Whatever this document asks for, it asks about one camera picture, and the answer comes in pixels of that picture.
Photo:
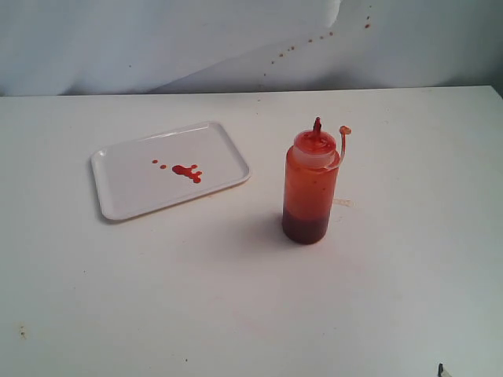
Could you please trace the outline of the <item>white rectangular plastic tray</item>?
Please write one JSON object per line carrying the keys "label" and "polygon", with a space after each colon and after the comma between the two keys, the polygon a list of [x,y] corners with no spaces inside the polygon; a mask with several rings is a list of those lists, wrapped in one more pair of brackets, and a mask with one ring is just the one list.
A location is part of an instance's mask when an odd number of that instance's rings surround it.
{"label": "white rectangular plastic tray", "polygon": [[[202,182],[192,183],[167,165],[197,164]],[[222,124],[203,122],[161,134],[109,145],[95,152],[90,163],[102,215],[126,221],[246,182],[250,167]]]}

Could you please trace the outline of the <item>red sauce blob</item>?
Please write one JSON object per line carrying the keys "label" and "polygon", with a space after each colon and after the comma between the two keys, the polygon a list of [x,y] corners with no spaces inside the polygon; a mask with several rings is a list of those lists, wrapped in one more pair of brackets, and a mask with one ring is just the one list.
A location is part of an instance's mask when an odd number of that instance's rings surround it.
{"label": "red sauce blob", "polygon": [[152,165],[157,165],[160,170],[171,169],[171,172],[173,174],[185,177],[194,184],[199,184],[202,182],[201,176],[203,174],[203,171],[199,169],[199,166],[197,164],[192,164],[189,166],[184,166],[180,164],[170,166],[165,163],[161,163],[158,159],[152,159],[150,163]]}

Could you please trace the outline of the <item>red sauce squeeze bottle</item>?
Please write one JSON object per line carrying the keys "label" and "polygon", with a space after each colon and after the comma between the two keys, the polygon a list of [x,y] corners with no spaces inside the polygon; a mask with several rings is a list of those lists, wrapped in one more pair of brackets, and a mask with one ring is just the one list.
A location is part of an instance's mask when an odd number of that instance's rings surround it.
{"label": "red sauce squeeze bottle", "polygon": [[341,149],[316,118],[313,128],[296,135],[285,159],[285,190],[281,225],[300,244],[313,244],[326,234],[339,168],[351,128],[341,126]]}

